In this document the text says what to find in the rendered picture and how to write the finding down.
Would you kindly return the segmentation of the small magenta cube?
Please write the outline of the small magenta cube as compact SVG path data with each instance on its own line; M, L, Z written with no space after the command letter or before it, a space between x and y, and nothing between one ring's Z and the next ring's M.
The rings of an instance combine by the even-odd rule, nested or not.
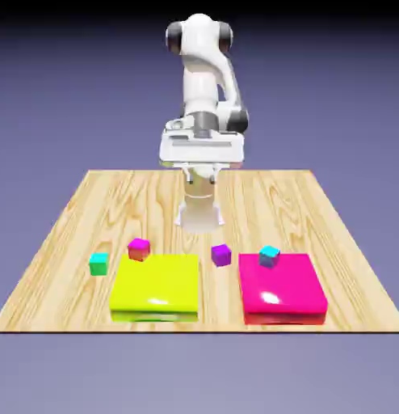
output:
M150 241L135 238L128 244L128 257L130 260L144 261L150 254Z

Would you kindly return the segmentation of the large yellow box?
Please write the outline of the large yellow box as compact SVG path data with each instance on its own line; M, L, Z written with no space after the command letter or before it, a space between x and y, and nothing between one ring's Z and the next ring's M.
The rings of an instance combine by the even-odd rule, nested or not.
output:
M109 309L115 322L198 320L199 259L192 254L153 254L143 261L122 256Z

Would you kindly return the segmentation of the large pink box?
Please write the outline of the large pink box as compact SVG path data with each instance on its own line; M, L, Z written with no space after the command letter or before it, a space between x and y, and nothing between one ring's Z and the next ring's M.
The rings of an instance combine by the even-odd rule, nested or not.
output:
M240 254L238 269L246 324L325 322L328 302L307 254L283 253L272 268L257 254Z

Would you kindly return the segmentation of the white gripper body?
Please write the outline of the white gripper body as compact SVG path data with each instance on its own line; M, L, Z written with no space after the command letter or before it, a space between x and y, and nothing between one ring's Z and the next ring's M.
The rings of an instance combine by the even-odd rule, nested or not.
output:
M244 161L244 136L218 133L195 137L192 129L165 130L159 148L159 160L167 167L197 164L239 164Z

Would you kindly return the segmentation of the small cyan cube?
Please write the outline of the small cyan cube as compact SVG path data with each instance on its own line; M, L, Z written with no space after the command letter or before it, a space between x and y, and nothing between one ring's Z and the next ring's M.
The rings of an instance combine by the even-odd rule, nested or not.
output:
M280 249L270 245L264 246L258 254L258 262L261 266L272 268L276 266L280 256Z

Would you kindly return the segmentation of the small green cube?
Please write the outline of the small green cube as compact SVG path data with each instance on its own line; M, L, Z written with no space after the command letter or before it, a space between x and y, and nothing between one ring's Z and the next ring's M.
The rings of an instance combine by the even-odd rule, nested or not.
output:
M109 265L109 254L96 252L90 255L89 268L91 276L106 276Z

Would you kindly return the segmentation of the small purple cube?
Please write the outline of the small purple cube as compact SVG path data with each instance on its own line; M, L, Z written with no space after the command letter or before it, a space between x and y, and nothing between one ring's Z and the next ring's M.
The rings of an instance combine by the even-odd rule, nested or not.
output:
M212 262L217 267L223 267L231 264L232 251L226 244L212 247Z

